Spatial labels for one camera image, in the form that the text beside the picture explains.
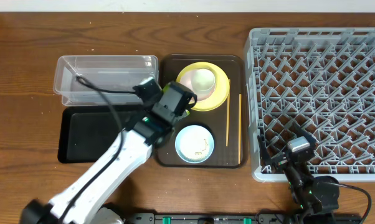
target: yellow plate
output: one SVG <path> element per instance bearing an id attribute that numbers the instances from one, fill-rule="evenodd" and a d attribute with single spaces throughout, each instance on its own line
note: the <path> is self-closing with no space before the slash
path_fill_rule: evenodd
<path id="1" fill-rule="evenodd" d="M 196 62 L 186 66 L 179 73 L 178 77 L 176 78 L 176 81 L 179 83 L 186 72 L 194 69 L 210 70 L 215 75 L 215 90 L 207 99 L 198 101 L 192 109 L 196 111 L 210 111 L 223 104 L 230 90 L 229 80 L 225 72 L 213 63 Z"/>

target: wood grain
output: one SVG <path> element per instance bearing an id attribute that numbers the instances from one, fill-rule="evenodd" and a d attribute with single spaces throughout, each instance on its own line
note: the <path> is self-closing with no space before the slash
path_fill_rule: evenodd
<path id="1" fill-rule="evenodd" d="M 64 107 L 52 84 L 62 55 L 235 54 L 254 27 L 375 27 L 375 14 L 0 13 L 0 223 L 17 223 L 33 198 L 48 201 L 90 164 L 59 164 Z M 375 183 L 355 184 L 373 196 Z M 286 184 L 237 170 L 172 169 L 149 160 L 112 195 L 124 211 L 255 213 L 293 208 Z M 341 190 L 339 212 L 362 214 L 366 197 Z"/>

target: green connector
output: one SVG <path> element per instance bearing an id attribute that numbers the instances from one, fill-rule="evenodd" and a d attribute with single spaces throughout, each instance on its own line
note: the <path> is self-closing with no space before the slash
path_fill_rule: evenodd
<path id="1" fill-rule="evenodd" d="M 251 224 L 251 218 L 243 218 L 243 224 Z"/>
<path id="2" fill-rule="evenodd" d="M 163 224 L 171 224 L 171 217 L 163 217 Z"/>

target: gray dish rack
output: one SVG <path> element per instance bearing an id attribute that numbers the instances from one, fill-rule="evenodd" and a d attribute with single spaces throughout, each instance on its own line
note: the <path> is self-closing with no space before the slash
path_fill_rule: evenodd
<path id="1" fill-rule="evenodd" d="M 257 135 L 277 153 L 295 122 L 318 143 L 312 174 L 375 181 L 375 28 L 252 29 L 244 52 L 254 179 L 286 181 Z"/>

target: black cable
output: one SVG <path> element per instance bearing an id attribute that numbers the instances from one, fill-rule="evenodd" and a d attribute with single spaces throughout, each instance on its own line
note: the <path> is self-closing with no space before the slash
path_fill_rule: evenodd
<path id="1" fill-rule="evenodd" d="M 75 194 L 75 196 L 71 199 L 71 201 L 69 202 L 69 204 L 67 205 L 66 209 L 64 210 L 62 216 L 59 218 L 59 223 L 63 224 L 63 220 L 65 218 L 65 216 L 67 215 L 67 213 L 70 211 L 70 209 L 74 206 L 75 202 L 78 200 L 78 198 L 82 195 L 82 193 L 89 187 L 89 185 L 91 185 L 93 183 L 93 181 L 95 181 L 99 176 L 100 174 L 102 174 L 106 169 L 107 167 L 109 167 L 118 157 L 118 155 L 120 154 L 121 152 L 121 149 L 122 149 L 122 145 L 123 145 L 123 136 L 122 136 L 122 126 L 121 126 L 121 121 L 120 121 L 120 117 L 118 117 L 117 115 L 117 112 L 115 111 L 112 103 L 110 102 L 110 100 L 102 93 L 102 92 L 106 92 L 106 93 L 126 93 L 126 92 L 121 92 L 121 91 L 104 91 L 100 88 L 97 88 L 92 82 L 90 82 L 88 79 L 86 79 L 85 77 L 82 77 L 82 76 L 77 76 L 76 77 L 76 81 L 78 81 L 81 85 L 85 86 L 85 87 L 88 87 L 90 89 L 93 89 L 95 91 L 97 91 L 97 93 L 100 95 L 100 97 L 102 97 L 103 101 L 107 103 L 107 106 L 108 108 L 110 109 L 110 113 L 113 115 L 114 117 L 114 120 L 118 126 L 118 132 L 119 132 L 119 135 L 120 135 L 120 145 L 118 146 L 118 149 L 116 151 L 116 153 L 114 153 L 113 157 L 106 163 L 106 165 L 104 165 L 78 192 L 77 194 Z"/>
<path id="2" fill-rule="evenodd" d="M 97 86 L 95 86 L 92 82 L 90 82 L 87 78 L 81 76 L 81 75 L 78 75 L 77 76 L 77 81 L 82 84 L 83 86 L 91 89 L 91 90 L 95 90 L 97 91 L 98 93 L 130 93 L 130 94 L 135 94 L 136 92 L 135 91 L 118 91 L 118 90 L 104 90 L 102 88 L 99 88 Z M 103 100 L 105 101 L 108 101 L 108 99 L 104 99 L 103 95 L 100 95 Z"/>
<path id="3" fill-rule="evenodd" d="M 372 207 L 372 198 L 371 198 L 370 194 L 367 191 L 363 190 L 362 188 L 351 186 L 351 185 L 347 185 L 347 184 L 337 184 L 337 183 L 331 183 L 331 182 L 324 182 L 324 183 L 335 185 L 335 186 L 338 186 L 338 187 L 345 187 L 345 188 L 352 189 L 352 190 L 358 190 L 358 191 L 364 193 L 367 196 L 367 198 L 368 198 L 368 207 L 367 207 L 365 213 L 363 214 L 362 219 L 361 219 L 361 221 L 359 223 L 359 224 L 362 224 L 365 221 L 366 217 L 369 215 L 370 208 Z"/>

